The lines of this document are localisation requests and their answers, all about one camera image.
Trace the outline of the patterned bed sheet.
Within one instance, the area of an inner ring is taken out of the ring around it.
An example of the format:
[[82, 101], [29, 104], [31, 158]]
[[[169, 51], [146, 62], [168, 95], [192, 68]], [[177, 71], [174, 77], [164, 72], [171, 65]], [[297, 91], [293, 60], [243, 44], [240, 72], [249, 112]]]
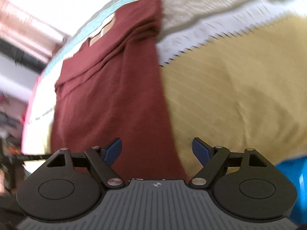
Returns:
[[[111, 0], [51, 60], [34, 99], [44, 154], [64, 60], [103, 37]], [[187, 177], [200, 168], [191, 142], [257, 149], [272, 163], [306, 154], [306, 0], [161, 0], [156, 37], [161, 83], [175, 149]]]

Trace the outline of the pink mattress cover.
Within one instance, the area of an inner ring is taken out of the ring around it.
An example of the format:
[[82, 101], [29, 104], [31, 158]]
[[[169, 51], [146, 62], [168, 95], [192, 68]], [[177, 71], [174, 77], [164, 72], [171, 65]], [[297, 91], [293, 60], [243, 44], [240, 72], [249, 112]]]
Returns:
[[34, 99], [36, 95], [36, 90], [40, 81], [42, 80], [42, 74], [38, 76], [35, 80], [34, 87], [32, 89], [32, 94], [28, 102], [28, 106], [21, 116], [21, 121], [23, 123], [23, 131], [21, 137], [21, 149], [24, 154], [44, 154], [45, 147], [43, 141], [43, 129], [41, 121], [34, 119]]

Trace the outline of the pink lace curtain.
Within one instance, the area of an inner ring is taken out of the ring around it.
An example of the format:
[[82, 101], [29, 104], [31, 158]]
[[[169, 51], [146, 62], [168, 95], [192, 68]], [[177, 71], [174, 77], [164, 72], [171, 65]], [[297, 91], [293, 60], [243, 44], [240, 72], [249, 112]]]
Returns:
[[48, 63], [70, 36], [1, 0], [1, 39]]

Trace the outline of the maroon long sleeve sweater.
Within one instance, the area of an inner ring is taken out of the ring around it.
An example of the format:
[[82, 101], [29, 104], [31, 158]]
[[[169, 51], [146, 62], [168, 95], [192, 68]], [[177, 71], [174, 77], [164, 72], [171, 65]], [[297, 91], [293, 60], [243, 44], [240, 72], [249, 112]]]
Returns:
[[161, 83], [161, 18], [161, 0], [126, 4], [103, 37], [64, 60], [55, 83], [52, 152], [84, 152], [119, 138], [113, 169], [122, 179], [186, 179]]

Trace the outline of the dark window frame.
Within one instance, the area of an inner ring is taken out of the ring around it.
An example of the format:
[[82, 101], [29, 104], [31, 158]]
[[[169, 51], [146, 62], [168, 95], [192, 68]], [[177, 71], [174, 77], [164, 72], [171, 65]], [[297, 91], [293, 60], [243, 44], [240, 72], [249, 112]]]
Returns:
[[7, 41], [1, 39], [1, 53], [14, 60], [15, 64], [24, 66], [36, 73], [41, 74], [45, 69], [46, 64], [37, 58], [29, 55], [28, 53], [22, 51], [21, 49], [13, 46]]

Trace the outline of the blue plastic object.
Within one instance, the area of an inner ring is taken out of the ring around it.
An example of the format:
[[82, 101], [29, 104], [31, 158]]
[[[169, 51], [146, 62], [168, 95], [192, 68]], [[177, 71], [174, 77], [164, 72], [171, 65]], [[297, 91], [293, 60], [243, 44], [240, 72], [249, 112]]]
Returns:
[[290, 215], [290, 219], [297, 224], [306, 223], [307, 209], [307, 183], [306, 183], [306, 156], [296, 159], [288, 159], [276, 165], [276, 168], [283, 173], [295, 186], [297, 200]]

